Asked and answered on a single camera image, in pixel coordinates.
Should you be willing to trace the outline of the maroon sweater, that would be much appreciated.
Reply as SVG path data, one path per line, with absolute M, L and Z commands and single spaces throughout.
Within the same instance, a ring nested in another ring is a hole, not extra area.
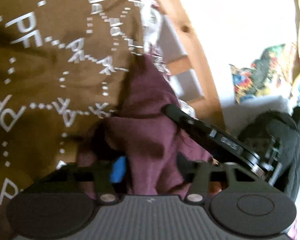
M 102 119 L 78 147 L 77 163 L 88 167 L 126 159 L 115 185 L 118 195 L 179 195 L 190 187 L 177 168 L 177 155 L 211 162 L 212 157 L 161 112 L 178 99 L 148 55 L 136 57 L 119 96 L 118 111 Z

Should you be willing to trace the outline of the brown PF patterned blanket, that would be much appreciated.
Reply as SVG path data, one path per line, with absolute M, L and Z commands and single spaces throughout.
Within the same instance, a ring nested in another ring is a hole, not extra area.
M 0 239 L 20 191 L 75 159 L 143 53 L 141 0 L 0 0 Z

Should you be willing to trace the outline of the white floral bed sheet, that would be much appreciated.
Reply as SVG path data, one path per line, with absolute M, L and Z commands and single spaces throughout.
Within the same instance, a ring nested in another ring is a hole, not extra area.
M 181 84 L 172 77 L 168 66 L 164 60 L 164 52 L 161 49 L 159 40 L 166 28 L 165 16 L 159 11 L 160 7 L 156 0 L 141 0 L 140 15 L 143 28 L 143 48 L 147 55 L 150 55 L 154 66 L 163 75 L 165 80 L 173 89 L 181 110 L 191 117 L 196 116 L 193 107 L 181 100 Z

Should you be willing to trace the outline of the wooden bed frame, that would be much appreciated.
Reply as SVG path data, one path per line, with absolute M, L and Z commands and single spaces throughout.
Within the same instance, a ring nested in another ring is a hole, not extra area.
M 167 63 L 171 74 L 178 75 L 193 70 L 198 77 L 203 95 L 188 100 L 187 103 L 194 108 L 199 119 L 208 121 L 219 128 L 225 128 L 223 112 L 209 64 L 181 1 L 156 1 L 163 13 L 171 20 L 172 28 L 176 31 L 186 51 L 185 55 Z

